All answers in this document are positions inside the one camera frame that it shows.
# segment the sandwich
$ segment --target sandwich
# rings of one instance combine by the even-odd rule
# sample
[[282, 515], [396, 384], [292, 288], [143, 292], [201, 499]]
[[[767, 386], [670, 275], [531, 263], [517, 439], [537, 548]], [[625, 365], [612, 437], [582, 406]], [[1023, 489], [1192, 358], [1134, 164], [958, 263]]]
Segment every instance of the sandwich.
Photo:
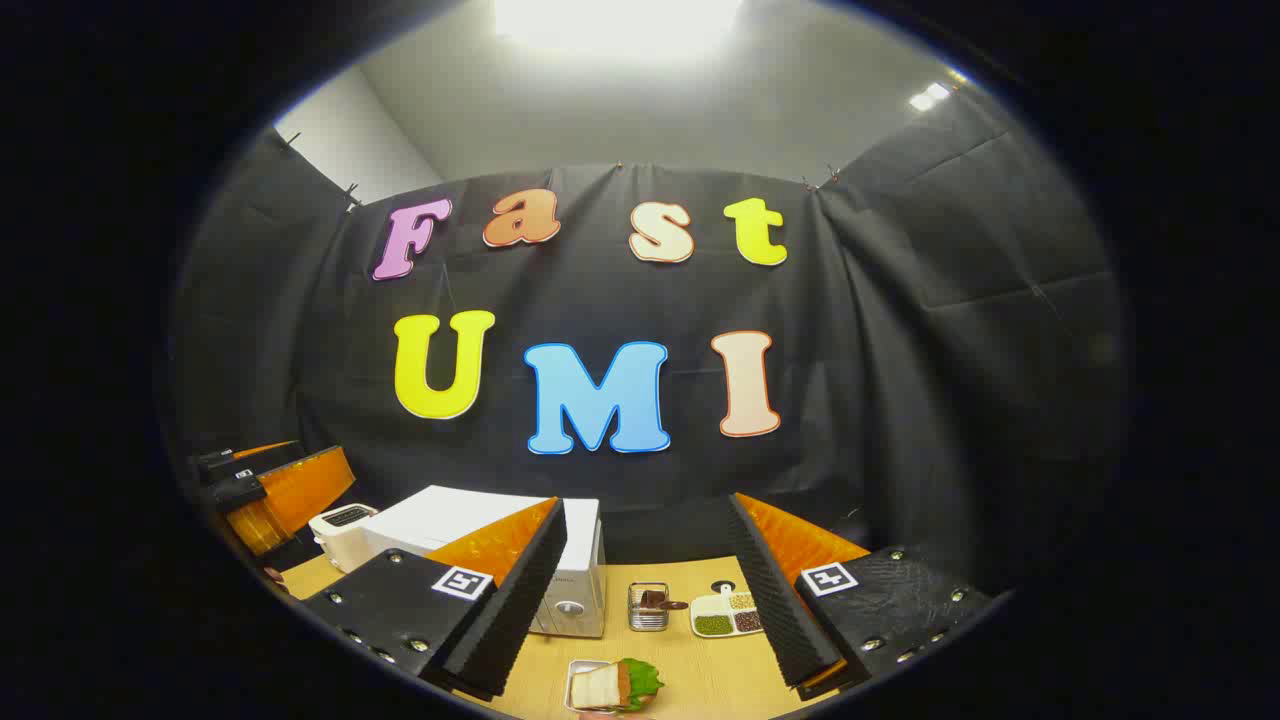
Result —
[[632, 712], [652, 702], [662, 685], [657, 667], [643, 660], [623, 657], [604, 667], [573, 675], [570, 705], [575, 710]]

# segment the white wall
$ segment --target white wall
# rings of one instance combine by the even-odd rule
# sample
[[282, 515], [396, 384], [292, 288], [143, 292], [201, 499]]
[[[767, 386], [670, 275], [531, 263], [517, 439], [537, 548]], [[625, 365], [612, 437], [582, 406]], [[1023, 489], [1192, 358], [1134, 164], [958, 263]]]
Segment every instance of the white wall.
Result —
[[387, 113], [358, 67], [320, 86], [275, 122], [284, 140], [361, 202], [438, 184], [440, 176]]

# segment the ceiling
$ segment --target ceiling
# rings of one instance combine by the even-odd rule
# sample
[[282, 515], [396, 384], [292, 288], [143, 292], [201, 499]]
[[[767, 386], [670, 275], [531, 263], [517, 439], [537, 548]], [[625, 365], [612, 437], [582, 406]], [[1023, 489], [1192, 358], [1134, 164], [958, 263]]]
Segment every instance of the ceiling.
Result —
[[462, 3], [361, 65], [445, 181], [621, 160], [820, 184], [950, 79], [904, 36], [810, 1], [745, 0], [723, 41], [652, 55], [499, 37], [494, 3]]

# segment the orange letter a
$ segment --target orange letter a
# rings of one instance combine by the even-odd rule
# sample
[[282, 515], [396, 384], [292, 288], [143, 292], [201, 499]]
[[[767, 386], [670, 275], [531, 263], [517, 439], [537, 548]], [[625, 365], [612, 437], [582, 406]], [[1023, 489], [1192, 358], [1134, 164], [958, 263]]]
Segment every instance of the orange letter a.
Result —
[[498, 217], [484, 227], [484, 243], [503, 247], [515, 242], [544, 242], [559, 232], [556, 219], [556, 193], [549, 190], [521, 190], [493, 206]]

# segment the lettuce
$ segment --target lettuce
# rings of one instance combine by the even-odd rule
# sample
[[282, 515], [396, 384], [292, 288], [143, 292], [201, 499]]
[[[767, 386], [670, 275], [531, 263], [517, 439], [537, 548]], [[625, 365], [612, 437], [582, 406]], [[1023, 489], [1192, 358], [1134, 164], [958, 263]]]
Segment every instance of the lettuce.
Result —
[[663, 682], [658, 679], [658, 669], [643, 660], [623, 657], [618, 664], [626, 666], [631, 678], [631, 694], [626, 698], [628, 705], [621, 706], [620, 710], [634, 712], [653, 700], [658, 688], [663, 687]]

